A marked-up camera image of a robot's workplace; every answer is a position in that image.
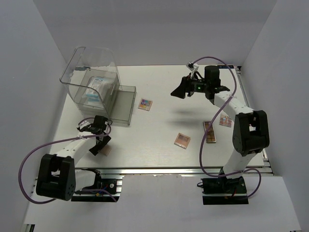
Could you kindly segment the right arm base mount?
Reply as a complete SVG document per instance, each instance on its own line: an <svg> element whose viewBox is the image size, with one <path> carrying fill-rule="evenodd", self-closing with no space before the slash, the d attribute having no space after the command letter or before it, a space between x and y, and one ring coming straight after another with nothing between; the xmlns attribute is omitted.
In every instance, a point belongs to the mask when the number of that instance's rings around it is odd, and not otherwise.
<svg viewBox="0 0 309 232"><path fill-rule="evenodd" d="M204 205L246 205L249 204L243 177L237 179L203 178L197 187L202 189Z"/></svg>

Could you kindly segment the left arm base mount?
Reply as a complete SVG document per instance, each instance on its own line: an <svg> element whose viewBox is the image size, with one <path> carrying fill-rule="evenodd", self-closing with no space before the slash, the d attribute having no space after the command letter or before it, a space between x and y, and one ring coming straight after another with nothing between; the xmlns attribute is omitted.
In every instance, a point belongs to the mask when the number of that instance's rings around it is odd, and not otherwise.
<svg viewBox="0 0 309 232"><path fill-rule="evenodd" d="M115 203L120 198L122 177L96 169L75 171L76 186L72 202Z"/></svg>

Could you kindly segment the white blue wipes packet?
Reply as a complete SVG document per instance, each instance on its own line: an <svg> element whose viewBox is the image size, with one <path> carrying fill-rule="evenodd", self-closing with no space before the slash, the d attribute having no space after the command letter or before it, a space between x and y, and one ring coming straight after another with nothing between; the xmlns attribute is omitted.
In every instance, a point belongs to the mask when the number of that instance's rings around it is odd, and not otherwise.
<svg viewBox="0 0 309 232"><path fill-rule="evenodd" d="M83 94L86 104L95 104L105 98L106 92L110 84L106 78L92 76L87 84L87 88Z"/></svg>

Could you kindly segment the colourful eyeshadow palette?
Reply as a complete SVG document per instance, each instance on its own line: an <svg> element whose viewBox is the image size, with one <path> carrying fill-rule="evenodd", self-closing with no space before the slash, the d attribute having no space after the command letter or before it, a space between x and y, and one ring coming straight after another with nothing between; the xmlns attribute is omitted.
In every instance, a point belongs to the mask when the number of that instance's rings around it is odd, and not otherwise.
<svg viewBox="0 0 309 232"><path fill-rule="evenodd" d="M150 111L153 101L141 98L138 109Z"/></svg>

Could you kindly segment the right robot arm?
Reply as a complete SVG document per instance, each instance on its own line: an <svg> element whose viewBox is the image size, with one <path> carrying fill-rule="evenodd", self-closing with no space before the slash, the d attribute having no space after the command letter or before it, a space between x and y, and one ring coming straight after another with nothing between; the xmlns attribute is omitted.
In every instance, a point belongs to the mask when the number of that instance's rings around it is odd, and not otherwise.
<svg viewBox="0 0 309 232"><path fill-rule="evenodd" d="M191 72L182 78L171 96L185 99L193 93L203 93L206 99L219 108L218 115L224 112L234 122L234 150L219 175L211 176L215 183L210 186L210 189L228 193L236 190L253 157L269 146L267 114L263 110L253 110L235 98L235 91L221 84L218 66L206 66L203 76L198 72L198 65L195 63L189 63L187 67Z"/></svg>

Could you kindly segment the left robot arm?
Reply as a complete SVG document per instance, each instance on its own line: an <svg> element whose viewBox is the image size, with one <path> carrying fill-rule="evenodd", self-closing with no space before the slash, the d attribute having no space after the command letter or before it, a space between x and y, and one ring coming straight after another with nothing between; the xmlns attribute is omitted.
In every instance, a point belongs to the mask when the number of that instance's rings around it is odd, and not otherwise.
<svg viewBox="0 0 309 232"><path fill-rule="evenodd" d="M45 154L40 162L36 193L39 196L69 201L75 193L106 190L94 168L77 170L75 165L86 154L96 156L111 140L111 121L95 116L92 123L82 122L78 136L55 154Z"/></svg>

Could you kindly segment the pink makeup box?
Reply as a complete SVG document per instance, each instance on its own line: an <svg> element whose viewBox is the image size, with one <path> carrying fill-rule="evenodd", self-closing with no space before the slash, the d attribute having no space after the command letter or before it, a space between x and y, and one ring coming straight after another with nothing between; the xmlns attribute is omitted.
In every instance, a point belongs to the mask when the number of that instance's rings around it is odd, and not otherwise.
<svg viewBox="0 0 309 232"><path fill-rule="evenodd" d="M110 154L111 150L112 148L109 145L106 145L100 150L100 153L107 157Z"/></svg>

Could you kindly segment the clear acrylic makeup organizer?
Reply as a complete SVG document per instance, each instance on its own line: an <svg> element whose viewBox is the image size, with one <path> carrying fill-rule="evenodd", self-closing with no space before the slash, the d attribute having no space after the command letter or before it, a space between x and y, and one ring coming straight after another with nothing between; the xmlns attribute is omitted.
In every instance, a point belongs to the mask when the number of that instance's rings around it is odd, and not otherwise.
<svg viewBox="0 0 309 232"><path fill-rule="evenodd" d="M136 87L121 84L110 49L75 48L59 80L84 117L104 116L116 125L130 125Z"/></svg>

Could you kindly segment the long brown eyeshadow palette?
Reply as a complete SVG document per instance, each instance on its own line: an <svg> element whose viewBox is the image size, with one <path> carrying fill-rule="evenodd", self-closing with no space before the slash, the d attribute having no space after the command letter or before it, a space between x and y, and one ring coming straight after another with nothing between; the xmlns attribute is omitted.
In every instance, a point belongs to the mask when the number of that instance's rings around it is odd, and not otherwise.
<svg viewBox="0 0 309 232"><path fill-rule="evenodd" d="M210 121L203 122L204 131L208 130L206 135L206 143L213 144L216 143L216 137L214 133L213 125L210 125Z"/></svg>

